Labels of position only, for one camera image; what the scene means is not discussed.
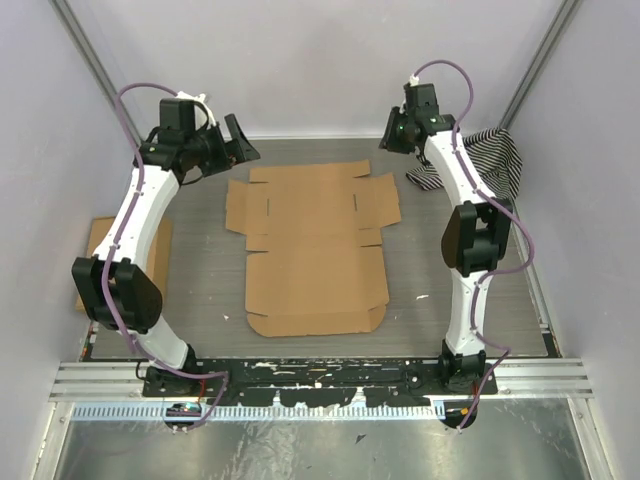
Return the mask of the brown cardboard box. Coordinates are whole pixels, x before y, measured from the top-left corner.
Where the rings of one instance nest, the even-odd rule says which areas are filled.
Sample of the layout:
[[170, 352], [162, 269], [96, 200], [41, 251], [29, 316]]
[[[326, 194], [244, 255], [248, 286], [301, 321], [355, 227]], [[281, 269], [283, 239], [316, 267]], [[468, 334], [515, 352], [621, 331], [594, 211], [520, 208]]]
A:
[[[102, 291], [101, 276], [105, 261], [95, 252], [103, 240], [109, 238], [113, 217], [98, 217], [91, 224], [88, 254], [78, 257], [71, 275], [77, 290], [76, 308], [87, 317], [102, 323], [109, 330], [116, 322]], [[131, 253], [115, 255], [109, 267], [107, 285], [113, 303], [124, 322], [139, 318], [147, 320], [162, 311], [168, 281], [169, 254], [173, 224], [162, 217], [156, 232], [140, 258]]]
[[245, 309], [264, 337], [370, 333], [389, 303], [382, 230], [399, 223], [393, 174], [367, 160], [256, 167], [232, 180], [226, 227], [246, 238]]

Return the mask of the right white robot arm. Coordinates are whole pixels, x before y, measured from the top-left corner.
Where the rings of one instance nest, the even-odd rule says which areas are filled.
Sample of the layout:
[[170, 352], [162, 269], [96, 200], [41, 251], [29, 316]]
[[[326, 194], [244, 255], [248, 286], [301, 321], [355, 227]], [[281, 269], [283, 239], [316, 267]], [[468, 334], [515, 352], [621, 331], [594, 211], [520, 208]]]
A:
[[379, 147], [421, 153], [436, 170], [452, 206], [441, 254], [452, 278], [449, 327], [438, 357], [437, 377], [451, 394], [462, 394], [485, 374], [484, 317], [491, 274], [504, 258], [511, 204], [485, 192], [450, 115], [418, 116], [391, 109]]

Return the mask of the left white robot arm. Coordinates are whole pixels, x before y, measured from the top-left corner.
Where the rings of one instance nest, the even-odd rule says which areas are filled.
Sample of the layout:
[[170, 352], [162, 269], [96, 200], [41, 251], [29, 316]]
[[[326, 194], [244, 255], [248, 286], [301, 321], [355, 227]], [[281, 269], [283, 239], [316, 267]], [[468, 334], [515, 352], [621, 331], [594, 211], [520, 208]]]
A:
[[199, 123], [194, 113], [164, 114], [135, 147], [129, 189], [112, 226], [89, 257], [75, 259], [71, 272], [89, 319], [119, 332], [129, 348], [148, 359], [159, 378], [181, 397], [208, 380], [194, 349], [163, 316], [163, 295], [146, 273], [151, 244], [166, 209], [193, 169], [203, 177], [259, 159], [235, 115]]

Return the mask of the folded brown cardboard box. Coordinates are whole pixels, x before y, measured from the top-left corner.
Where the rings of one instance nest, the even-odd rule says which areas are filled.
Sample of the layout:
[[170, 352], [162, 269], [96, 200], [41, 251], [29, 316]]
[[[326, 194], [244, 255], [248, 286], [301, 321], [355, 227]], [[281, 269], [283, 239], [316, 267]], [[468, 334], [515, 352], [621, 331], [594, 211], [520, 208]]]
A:
[[[105, 261], [95, 252], [103, 240], [109, 238], [113, 217], [98, 217], [91, 224], [88, 254], [78, 257], [71, 275], [77, 290], [76, 308], [87, 317], [102, 323], [109, 330], [116, 322], [102, 291], [101, 276]], [[140, 258], [131, 253], [115, 255], [109, 267], [107, 285], [113, 303], [124, 322], [139, 318], [147, 320], [162, 311], [168, 281], [169, 254], [173, 224], [162, 217], [156, 232]]]

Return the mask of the striped cloth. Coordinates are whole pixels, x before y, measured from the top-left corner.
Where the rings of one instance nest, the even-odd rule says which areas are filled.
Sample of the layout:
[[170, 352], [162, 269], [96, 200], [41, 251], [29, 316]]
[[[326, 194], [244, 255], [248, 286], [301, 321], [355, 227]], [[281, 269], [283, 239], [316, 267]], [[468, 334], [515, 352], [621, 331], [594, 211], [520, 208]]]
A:
[[499, 199], [514, 201], [519, 194], [522, 159], [511, 134], [488, 128], [462, 138], [482, 181]]

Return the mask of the right aluminium corner post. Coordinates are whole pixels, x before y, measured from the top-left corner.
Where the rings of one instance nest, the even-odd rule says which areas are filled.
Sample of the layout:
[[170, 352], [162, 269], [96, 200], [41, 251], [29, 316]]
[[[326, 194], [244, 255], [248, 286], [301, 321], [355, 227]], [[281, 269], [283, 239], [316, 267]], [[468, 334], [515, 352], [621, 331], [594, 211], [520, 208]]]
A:
[[502, 129], [509, 130], [528, 95], [533, 90], [546, 64], [551, 59], [562, 36], [571, 24], [574, 16], [581, 7], [582, 0], [563, 0], [552, 18], [544, 36], [542, 37], [523, 77], [515, 89], [511, 100], [498, 124]]

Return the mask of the aluminium corner post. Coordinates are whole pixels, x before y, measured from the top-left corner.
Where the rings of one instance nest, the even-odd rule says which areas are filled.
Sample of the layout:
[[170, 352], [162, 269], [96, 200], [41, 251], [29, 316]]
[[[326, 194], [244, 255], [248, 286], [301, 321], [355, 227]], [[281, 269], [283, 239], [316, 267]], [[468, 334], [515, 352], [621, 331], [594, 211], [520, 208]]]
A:
[[544, 36], [542, 37], [523, 77], [515, 89], [511, 100], [498, 124], [502, 129], [509, 130], [528, 95], [533, 90], [546, 64], [551, 59], [562, 36], [571, 24], [574, 16], [581, 7], [582, 0], [563, 0], [552, 18]]
[[70, 2], [67, 0], [49, 0], [48, 3], [55, 12], [59, 22], [71, 39], [99, 90], [107, 100], [121, 125], [136, 141], [140, 141], [141, 137], [139, 131], [127, 109], [121, 106], [121, 110], [118, 110], [118, 90], [107, 73], [107, 70], [101, 62], [84, 28], [79, 22]]

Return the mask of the left aluminium corner post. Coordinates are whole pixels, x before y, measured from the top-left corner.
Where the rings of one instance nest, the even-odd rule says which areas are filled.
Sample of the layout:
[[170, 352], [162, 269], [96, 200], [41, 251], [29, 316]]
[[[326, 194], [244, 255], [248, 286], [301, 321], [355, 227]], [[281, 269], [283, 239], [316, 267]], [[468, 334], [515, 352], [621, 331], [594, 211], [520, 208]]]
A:
[[70, 2], [67, 0], [49, 0], [48, 3], [55, 12], [59, 22], [71, 39], [99, 90], [107, 100], [121, 125], [136, 141], [140, 141], [141, 137], [139, 131], [127, 109], [121, 106], [121, 110], [118, 110], [118, 90], [107, 73], [107, 70], [101, 62], [84, 28], [79, 22]]

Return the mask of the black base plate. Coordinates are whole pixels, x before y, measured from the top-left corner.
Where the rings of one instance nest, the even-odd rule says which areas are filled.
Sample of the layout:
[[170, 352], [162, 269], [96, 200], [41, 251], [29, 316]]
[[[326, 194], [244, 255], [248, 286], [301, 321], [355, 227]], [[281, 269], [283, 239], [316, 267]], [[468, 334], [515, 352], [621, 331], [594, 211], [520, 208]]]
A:
[[422, 358], [190, 358], [186, 372], [196, 378], [176, 376], [150, 365], [144, 377], [145, 397], [219, 397], [223, 406], [270, 406], [275, 398], [285, 407], [299, 403], [314, 408], [345, 406], [361, 392], [368, 407], [420, 406], [433, 395], [475, 395], [497, 392], [496, 381], [477, 384], [440, 383], [438, 361]]

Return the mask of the aluminium front rail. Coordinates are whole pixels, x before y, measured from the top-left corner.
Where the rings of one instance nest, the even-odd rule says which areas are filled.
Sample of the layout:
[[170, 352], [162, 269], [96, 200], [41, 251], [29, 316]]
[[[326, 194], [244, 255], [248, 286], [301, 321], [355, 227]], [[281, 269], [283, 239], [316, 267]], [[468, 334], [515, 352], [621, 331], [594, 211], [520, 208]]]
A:
[[[225, 370], [229, 376], [223, 395], [234, 404], [247, 395], [271, 405], [292, 390], [310, 394], [341, 391], [342, 403], [376, 394], [380, 400], [405, 398], [462, 399], [482, 393], [495, 398], [590, 398], [585, 368], [578, 359], [516, 357], [487, 366], [487, 381], [461, 375], [442, 382], [433, 359], [240, 359], [205, 360], [203, 366]], [[82, 362], [59, 366], [50, 392], [52, 400], [116, 401], [213, 397], [219, 379], [203, 383], [154, 380], [146, 363]]]

